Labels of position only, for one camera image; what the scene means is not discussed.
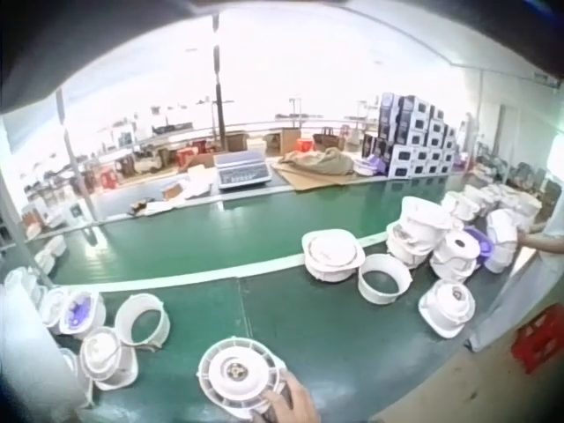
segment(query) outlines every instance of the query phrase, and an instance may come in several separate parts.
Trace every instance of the white plastic ring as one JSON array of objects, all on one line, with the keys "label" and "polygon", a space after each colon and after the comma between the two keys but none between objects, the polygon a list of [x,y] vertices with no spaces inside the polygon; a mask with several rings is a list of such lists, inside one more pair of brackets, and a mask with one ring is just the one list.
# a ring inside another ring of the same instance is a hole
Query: white plastic ring
[{"label": "white plastic ring", "polygon": [[[381,271],[390,275],[397,284],[396,293],[381,293],[376,291],[364,279],[364,273]],[[389,254],[373,254],[368,256],[359,268],[359,292],[368,302],[386,305],[394,302],[397,297],[405,293],[412,284],[412,275],[400,260]]]},{"label": "white plastic ring", "polygon": [[[158,311],[160,313],[159,324],[155,331],[145,340],[136,342],[133,340],[131,331],[135,321],[147,311]],[[131,295],[115,315],[115,333],[127,346],[135,346],[155,351],[162,348],[170,332],[170,318],[165,311],[164,305],[159,298],[150,293]]]}]

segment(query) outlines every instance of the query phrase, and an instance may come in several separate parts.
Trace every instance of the ceiling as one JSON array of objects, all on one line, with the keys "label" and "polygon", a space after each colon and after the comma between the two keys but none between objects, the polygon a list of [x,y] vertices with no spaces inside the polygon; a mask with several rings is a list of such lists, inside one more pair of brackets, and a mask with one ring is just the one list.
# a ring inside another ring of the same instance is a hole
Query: ceiling
[{"label": "ceiling", "polygon": [[[162,67],[164,58],[175,55],[167,43],[168,37],[177,36],[175,31],[187,37],[187,44],[197,44],[190,38],[197,40],[198,31],[187,34],[170,24],[210,13],[225,3],[136,0],[135,7],[130,7],[130,2],[117,0],[3,0],[0,110],[6,113],[45,99],[65,81],[69,102],[80,101],[105,86],[140,76],[151,67]],[[356,16],[348,18],[351,23],[366,29],[375,49],[385,56],[393,53],[394,41],[402,45],[407,42],[417,47],[410,51],[417,51],[424,62],[483,67],[522,78],[531,78],[533,71],[541,70],[564,77],[564,55],[555,54],[562,51],[564,40],[564,20],[558,6],[547,11],[537,0],[330,3],[334,8],[326,11],[328,16],[334,15],[335,8],[351,11]],[[422,13],[419,8],[433,14]],[[438,19],[436,14],[447,19]],[[262,18],[259,12],[256,17]],[[54,113],[54,103],[49,99],[8,114],[6,127],[11,142],[17,144],[26,138]]]}]

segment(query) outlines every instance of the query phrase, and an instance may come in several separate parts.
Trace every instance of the factory floor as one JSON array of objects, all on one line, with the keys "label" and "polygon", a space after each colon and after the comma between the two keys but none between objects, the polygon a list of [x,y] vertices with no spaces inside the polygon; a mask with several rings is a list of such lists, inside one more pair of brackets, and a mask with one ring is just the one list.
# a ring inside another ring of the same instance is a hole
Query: factory floor
[{"label": "factory floor", "polygon": [[[564,281],[525,319],[564,302]],[[561,353],[526,375],[511,356],[509,333],[480,353],[465,348],[372,423],[556,423],[564,421]]]}]

